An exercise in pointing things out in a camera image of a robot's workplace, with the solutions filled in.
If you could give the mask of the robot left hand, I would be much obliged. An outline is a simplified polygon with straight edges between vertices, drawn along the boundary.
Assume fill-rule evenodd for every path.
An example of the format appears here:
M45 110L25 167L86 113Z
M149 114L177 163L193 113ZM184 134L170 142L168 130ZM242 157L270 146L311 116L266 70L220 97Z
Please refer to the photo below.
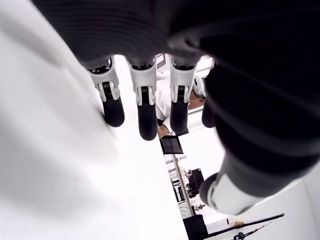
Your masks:
M171 127L187 127L191 91L225 148L201 200L239 215L320 160L320 3L317 0L36 0L89 71L104 120L124 122L114 55L126 58L138 128L157 136L156 56L170 57Z

